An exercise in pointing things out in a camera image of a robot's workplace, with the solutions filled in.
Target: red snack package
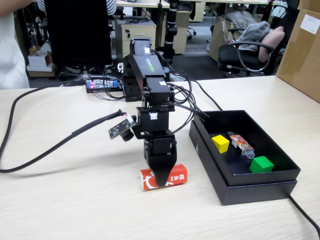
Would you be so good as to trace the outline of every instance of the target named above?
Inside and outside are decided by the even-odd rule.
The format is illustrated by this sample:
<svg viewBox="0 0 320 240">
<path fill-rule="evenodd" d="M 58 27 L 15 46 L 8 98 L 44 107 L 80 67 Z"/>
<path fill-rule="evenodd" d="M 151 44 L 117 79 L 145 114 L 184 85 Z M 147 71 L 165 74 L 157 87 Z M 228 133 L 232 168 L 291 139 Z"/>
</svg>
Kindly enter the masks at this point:
<svg viewBox="0 0 320 240">
<path fill-rule="evenodd" d="M 156 178 L 154 172 L 149 169 L 140 170 L 140 180 L 143 190 L 157 189 Z M 187 182 L 187 169 L 182 164 L 174 165 L 166 182 L 166 187 L 171 187 Z"/>
</svg>

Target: green cube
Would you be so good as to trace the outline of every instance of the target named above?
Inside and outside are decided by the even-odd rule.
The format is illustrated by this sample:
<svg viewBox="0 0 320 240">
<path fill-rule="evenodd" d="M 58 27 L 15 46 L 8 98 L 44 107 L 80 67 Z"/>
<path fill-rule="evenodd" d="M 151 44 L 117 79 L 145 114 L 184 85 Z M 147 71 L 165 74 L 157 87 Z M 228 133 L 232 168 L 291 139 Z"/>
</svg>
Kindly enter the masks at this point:
<svg viewBox="0 0 320 240">
<path fill-rule="evenodd" d="M 256 173 L 269 173 L 272 171 L 275 165 L 268 160 L 265 156 L 255 157 L 252 160 L 250 170 L 254 174 Z"/>
</svg>

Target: robotic arm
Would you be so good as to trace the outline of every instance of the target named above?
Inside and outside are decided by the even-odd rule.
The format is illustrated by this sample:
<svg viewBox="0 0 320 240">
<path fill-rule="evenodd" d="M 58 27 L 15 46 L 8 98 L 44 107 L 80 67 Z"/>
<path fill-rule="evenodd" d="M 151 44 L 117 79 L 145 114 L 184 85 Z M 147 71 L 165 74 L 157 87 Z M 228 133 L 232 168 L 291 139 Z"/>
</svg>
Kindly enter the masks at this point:
<svg viewBox="0 0 320 240">
<path fill-rule="evenodd" d="M 135 76 L 142 97 L 137 117 L 132 117 L 136 122 L 132 130 L 137 139 L 144 140 L 144 158 L 154 172 L 158 186 L 164 187 L 177 161 L 177 142 L 169 130 L 169 113 L 175 111 L 172 104 L 175 92 L 166 84 L 163 67 L 158 57 L 150 54 L 150 47 L 150 38 L 132 38 L 131 53 L 124 58 L 124 69 L 125 73 L 131 72 Z M 121 136 L 128 141 L 133 134 L 124 129 Z"/>
</svg>

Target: office chair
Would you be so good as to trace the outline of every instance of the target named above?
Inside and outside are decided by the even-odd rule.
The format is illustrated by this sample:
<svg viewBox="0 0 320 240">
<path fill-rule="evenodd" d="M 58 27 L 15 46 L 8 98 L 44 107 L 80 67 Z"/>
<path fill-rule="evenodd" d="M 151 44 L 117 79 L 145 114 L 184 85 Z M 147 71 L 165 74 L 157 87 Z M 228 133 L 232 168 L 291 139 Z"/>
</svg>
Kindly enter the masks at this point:
<svg viewBox="0 0 320 240">
<path fill-rule="evenodd" d="M 57 65 L 79 66 L 83 73 L 63 72 L 60 77 L 92 77 L 87 66 L 112 63 L 111 30 L 106 0 L 45 0 L 52 59 Z"/>
<path fill-rule="evenodd" d="M 193 20 L 195 18 L 196 15 L 196 3 L 194 1 L 181 1 L 181 9 L 188 9 L 190 11 L 190 18 Z M 193 35 L 197 35 L 197 32 L 192 28 L 192 27 L 188 27 L 188 40 L 192 39 L 192 34 L 191 31 L 193 31 Z"/>
<path fill-rule="evenodd" d="M 233 41 L 231 45 L 223 45 L 219 48 L 218 67 L 221 71 L 228 72 L 229 74 L 238 74 L 240 71 L 245 71 L 247 76 L 251 73 L 258 73 L 260 75 L 273 75 L 276 65 L 277 56 L 282 47 L 288 42 L 291 32 L 294 28 L 297 20 L 299 10 L 299 0 L 287 0 L 288 8 L 287 12 L 278 25 L 284 28 L 284 38 L 280 44 L 274 49 L 271 46 L 250 41 Z M 232 33 L 233 39 L 235 39 L 235 31 L 243 31 L 244 28 L 232 28 L 228 29 Z M 258 47 L 264 47 L 268 53 L 268 60 L 266 62 L 260 62 L 258 59 L 258 52 L 241 51 L 239 46 L 242 44 L 256 45 Z"/>
</svg>

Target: person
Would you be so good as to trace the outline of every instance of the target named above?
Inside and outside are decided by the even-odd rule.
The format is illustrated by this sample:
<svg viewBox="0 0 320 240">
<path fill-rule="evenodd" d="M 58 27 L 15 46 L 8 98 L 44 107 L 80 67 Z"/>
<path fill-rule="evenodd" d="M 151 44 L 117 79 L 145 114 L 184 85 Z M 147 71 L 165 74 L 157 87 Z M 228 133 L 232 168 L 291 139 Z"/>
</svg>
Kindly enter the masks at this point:
<svg viewBox="0 0 320 240">
<path fill-rule="evenodd" d="M 29 88 L 25 59 L 15 39 L 13 12 L 31 3 L 32 0 L 0 0 L 0 90 Z"/>
<path fill-rule="evenodd" d="M 45 0 L 37 0 L 37 2 L 39 9 L 46 12 Z M 106 0 L 106 12 L 108 16 L 112 16 L 116 12 L 116 9 L 116 0 Z"/>
<path fill-rule="evenodd" d="M 106 12 L 108 16 L 112 16 L 116 10 L 116 0 L 105 0 L 106 1 Z M 39 9 L 46 14 L 46 5 L 45 0 L 37 0 Z M 81 73 L 81 68 L 79 66 L 65 66 L 66 69 L 71 71 L 72 73 Z M 106 68 L 114 68 L 115 65 L 112 63 L 111 65 L 105 65 Z M 111 69 L 107 70 L 108 74 L 112 73 Z"/>
</svg>

